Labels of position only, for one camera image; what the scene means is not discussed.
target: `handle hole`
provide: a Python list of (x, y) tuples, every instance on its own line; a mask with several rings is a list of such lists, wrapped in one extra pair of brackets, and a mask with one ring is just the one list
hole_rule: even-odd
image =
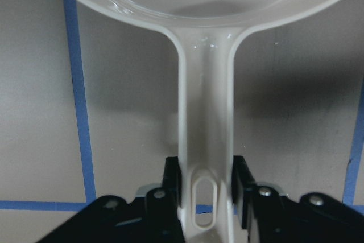
[(209, 228), (214, 222), (216, 187), (208, 178), (195, 184), (195, 223), (200, 228)]

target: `screw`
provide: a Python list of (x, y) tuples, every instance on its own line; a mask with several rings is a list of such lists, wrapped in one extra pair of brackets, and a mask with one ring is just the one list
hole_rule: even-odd
[(262, 196), (270, 196), (270, 195), (272, 195), (272, 191), (268, 187), (261, 187), (261, 188), (259, 188), (259, 193)]
[(157, 190), (153, 195), (156, 199), (162, 199), (166, 196), (166, 193), (163, 190)]
[(322, 206), (324, 205), (324, 200), (319, 197), (319, 196), (316, 196), (316, 195), (312, 195), (309, 197), (309, 202), (313, 205), (316, 205), (316, 206)]
[(118, 205), (119, 202), (117, 200), (111, 199), (104, 205), (104, 208), (115, 210)]

